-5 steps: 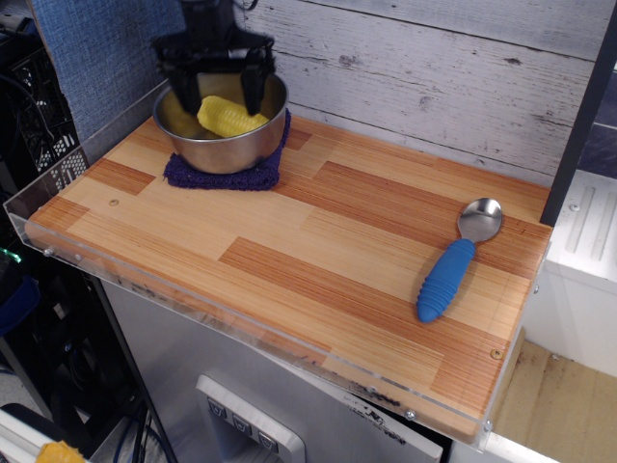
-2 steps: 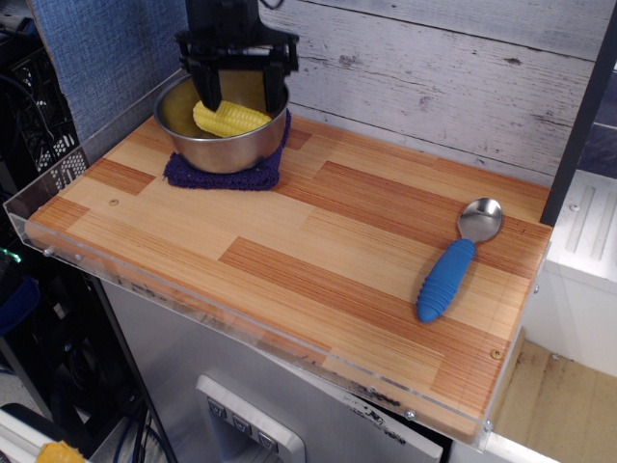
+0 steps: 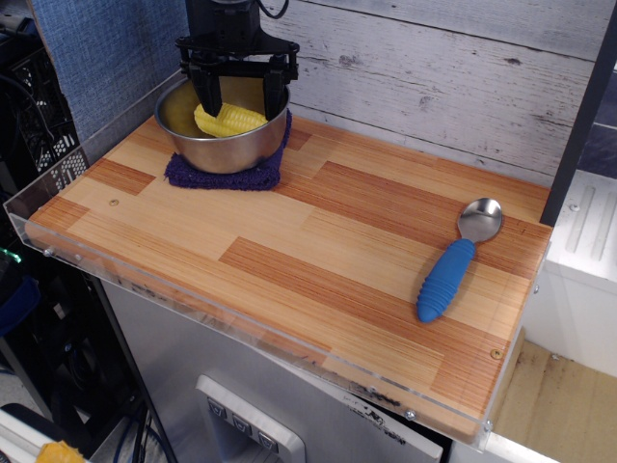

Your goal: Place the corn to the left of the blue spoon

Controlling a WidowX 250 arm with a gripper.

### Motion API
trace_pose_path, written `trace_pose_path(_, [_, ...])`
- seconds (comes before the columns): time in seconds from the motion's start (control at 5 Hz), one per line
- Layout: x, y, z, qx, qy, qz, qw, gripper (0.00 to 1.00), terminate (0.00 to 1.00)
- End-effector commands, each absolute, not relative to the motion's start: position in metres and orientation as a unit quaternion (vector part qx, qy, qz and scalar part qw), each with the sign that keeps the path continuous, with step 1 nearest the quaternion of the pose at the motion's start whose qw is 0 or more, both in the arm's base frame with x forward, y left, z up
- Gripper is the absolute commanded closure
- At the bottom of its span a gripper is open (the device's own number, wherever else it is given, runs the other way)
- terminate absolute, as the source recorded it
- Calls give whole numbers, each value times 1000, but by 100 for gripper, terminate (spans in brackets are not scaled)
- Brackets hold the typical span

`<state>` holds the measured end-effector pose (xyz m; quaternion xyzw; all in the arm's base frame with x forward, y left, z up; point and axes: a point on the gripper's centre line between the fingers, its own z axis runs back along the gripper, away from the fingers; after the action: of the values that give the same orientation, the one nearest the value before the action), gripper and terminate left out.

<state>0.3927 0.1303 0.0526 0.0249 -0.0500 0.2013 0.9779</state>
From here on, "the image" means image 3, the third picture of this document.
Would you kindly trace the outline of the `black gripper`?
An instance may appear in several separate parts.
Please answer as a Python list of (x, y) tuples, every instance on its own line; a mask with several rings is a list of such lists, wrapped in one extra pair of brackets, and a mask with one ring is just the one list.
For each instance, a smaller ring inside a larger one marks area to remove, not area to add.
[(223, 100), (219, 76), (263, 78), (267, 119), (281, 111), (287, 81), (298, 78), (294, 41), (267, 34), (261, 17), (281, 18), (289, 3), (277, 14), (261, 1), (188, 1), (189, 34), (175, 41), (180, 68), (193, 83), (203, 111), (217, 117)]

